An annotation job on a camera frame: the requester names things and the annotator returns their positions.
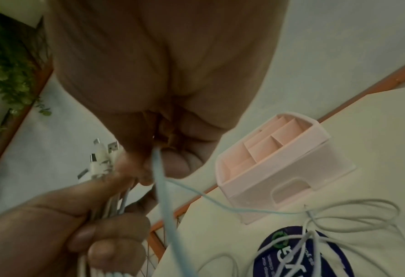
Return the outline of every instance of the tangled white cable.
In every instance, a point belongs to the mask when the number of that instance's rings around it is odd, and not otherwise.
[[[314,230],[306,231],[307,226],[313,222],[318,228],[327,231],[327,232],[334,232],[334,233],[355,233],[355,232],[364,232],[364,231],[372,231],[372,230],[379,230],[379,229],[385,229],[388,228],[389,226],[393,226],[397,229],[397,231],[400,233],[402,236],[403,240],[405,241],[405,232],[396,225],[395,220],[397,217],[400,215],[400,208],[398,207],[397,204],[384,200],[384,199],[356,199],[356,200],[347,200],[339,203],[334,203],[331,205],[326,205],[317,209],[307,209],[301,212],[293,212],[293,213],[284,213],[284,212],[276,212],[276,211],[270,211],[270,210],[257,210],[257,209],[237,209],[237,208],[232,208],[229,206],[226,206],[215,199],[207,196],[206,194],[199,192],[191,187],[185,186],[181,184],[180,182],[172,179],[166,179],[164,172],[163,172],[163,165],[161,163],[161,155],[160,155],[160,150],[159,149],[154,149],[152,153],[152,169],[153,169],[153,175],[154,175],[154,180],[156,183],[156,188],[157,188],[157,197],[159,200],[159,206],[160,210],[163,216],[164,220],[164,225],[165,225],[165,230],[166,234],[168,236],[168,239],[171,242],[172,245],[172,252],[175,256],[175,260],[180,267],[180,270],[182,272],[182,275],[184,277],[197,277],[197,271],[195,271],[190,263],[190,260],[187,255],[185,255],[184,248],[181,245],[180,240],[178,239],[177,231],[176,231],[176,226],[175,222],[173,219],[173,211],[171,209],[171,204],[168,196],[168,191],[166,189],[166,181],[173,183],[181,188],[190,190],[196,194],[201,195],[205,199],[211,201],[215,205],[217,205],[220,208],[223,208],[227,211],[234,212],[234,213],[244,213],[244,212],[252,212],[252,213],[266,213],[266,214],[301,214],[301,213],[307,213],[309,216],[309,219],[305,221],[303,224],[302,228],[302,235],[288,235],[284,236],[281,238],[278,238],[274,241],[272,241],[270,244],[266,245],[262,249],[260,249],[249,261],[247,264],[246,270],[242,273],[243,277],[246,277],[248,274],[249,269],[254,263],[254,260],[259,257],[262,253],[267,251],[269,248],[271,248],[273,245],[284,241],[284,240],[289,240],[289,239],[300,239],[300,241],[297,243],[297,245],[294,247],[291,253],[289,253],[280,263],[276,270],[275,277],[280,277],[282,270],[287,263],[287,261],[291,260],[294,255],[300,251],[300,255],[295,262],[294,267],[284,276],[284,277],[292,277],[294,274],[301,268],[301,262],[303,261],[305,252],[306,252],[306,241],[310,238],[313,239],[313,244],[314,244],[314,253],[313,253],[313,260],[314,260],[314,268],[312,272],[312,277],[320,277],[321,276],[321,254],[320,254],[320,242],[332,242],[337,244],[343,249],[349,250],[363,259],[367,260],[374,266],[376,266],[379,270],[381,270],[385,275],[392,277],[392,275],[385,269],[383,268],[379,263],[375,262],[372,258],[366,256],[365,254],[359,252],[356,250],[354,247],[349,245],[347,242],[341,241],[341,240],[336,240],[333,238],[327,238],[327,237],[320,237],[318,233]],[[383,204],[390,205],[391,207],[394,208],[395,210],[395,215],[389,219],[384,219],[378,216],[371,216],[371,215],[361,215],[361,216],[318,216],[321,212],[325,210],[329,210],[331,208],[335,207],[340,207],[344,205],[367,205],[367,206],[374,206],[377,208],[382,208],[385,209]],[[340,219],[340,220],[348,220],[348,221],[355,221],[355,222],[360,222],[365,224],[365,226],[362,227],[355,227],[355,228],[330,228],[323,226],[321,223],[319,223],[319,220],[321,219]],[[220,257],[228,257],[233,261],[233,276],[239,277],[239,266],[236,260],[234,259],[233,255],[229,253],[220,253],[215,255],[214,257],[210,258],[208,261],[203,263],[199,269],[201,270],[206,264],[210,263],[211,261],[220,258]]]

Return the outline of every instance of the hand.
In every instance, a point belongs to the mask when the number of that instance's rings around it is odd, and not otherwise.
[[[118,170],[151,182],[201,167],[234,128],[271,61],[287,0],[47,0],[63,87],[124,146]]]
[[[141,242],[150,230],[145,214],[152,194],[113,218],[86,221],[91,209],[125,191],[131,180],[112,173],[39,196],[0,216],[0,277],[76,277],[78,253],[104,272],[136,275],[146,253]]]

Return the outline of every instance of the dark blue sticker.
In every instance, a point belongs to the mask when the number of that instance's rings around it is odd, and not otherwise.
[[[290,226],[279,229],[269,235],[263,243],[260,245],[259,250],[268,245],[273,240],[286,236],[286,235],[301,235],[302,234],[302,227],[301,226]],[[321,232],[318,234],[322,237],[327,237]],[[297,245],[300,239],[291,239],[285,240],[280,242],[264,253],[262,253],[259,257],[257,257],[254,261],[253,267],[253,277],[273,277],[279,266],[280,262],[283,258]],[[341,263],[344,267],[344,271],[346,272],[348,277],[354,277],[354,273],[350,263],[348,262],[347,257],[342,252],[341,248],[334,243],[328,242],[327,243],[330,248],[339,256],[341,259]],[[291,268],[294,266],[295,262],[297,261],[298,257],[300,256],[300,252],[298,251],[290,263],[285,265],[281,276],[283,277],[286,275]],[[306,242],[306,254],[304,255],[303,261],[301,262],[301,269],[297,271],[294,277],[311,277],[312,270],[313,270],[313,241],[308,240]],[[333,269],[330,267],[329,263],[321,256],[321,276],[322,277],[337,277]]]

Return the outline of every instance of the desk organizer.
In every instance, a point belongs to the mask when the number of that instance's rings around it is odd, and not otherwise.
[[[277,210],[355,169],[330,138],[307,116],[276,115],[218,156],[218,186],[234,207]]]

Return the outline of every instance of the green logo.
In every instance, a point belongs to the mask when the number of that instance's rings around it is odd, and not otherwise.
[[[287,236],[287,235],[288,234],[283,232],[283,231],[278,231],[278,232],[275,232],[272,235],[271,240],[276,240],[278,238],[282,238],[282,237]],[[274,246],[275,249],[282,249],[282,248],[285,248],[286,246],[288,246],[288,243],[289,243],[289,240],[284,240],[284,241],[282,241],[280,243],[274,244],[273,246]]]

